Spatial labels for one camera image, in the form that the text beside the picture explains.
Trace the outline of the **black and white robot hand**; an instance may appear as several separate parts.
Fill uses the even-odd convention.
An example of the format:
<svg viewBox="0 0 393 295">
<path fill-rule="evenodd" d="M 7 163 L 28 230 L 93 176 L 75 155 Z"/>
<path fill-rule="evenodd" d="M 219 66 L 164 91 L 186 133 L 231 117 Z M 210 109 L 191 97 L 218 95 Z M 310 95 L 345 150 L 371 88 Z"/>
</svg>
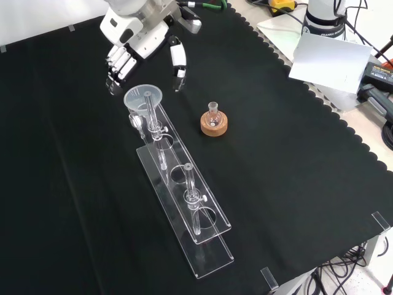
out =
<svg viewBox="0 0 393 295">
<path fill-rule="evenodd" d="M 137 68 L 140 61 L 152 57 L 164 43 L 169 45 L 173 64 L 173 89 L 180 92 L 185 84 L 187 57 L 181 40 L 169 33 L 168 23 L 173 21 L 160 20 L 152 29 L 134 16 L 120 16 L 108 9 L 100 30 L 111 41 L 113 47 L 106 57 L 106 87 L 113 96 L 119 95 L 122 88 Z"/>
</svg>

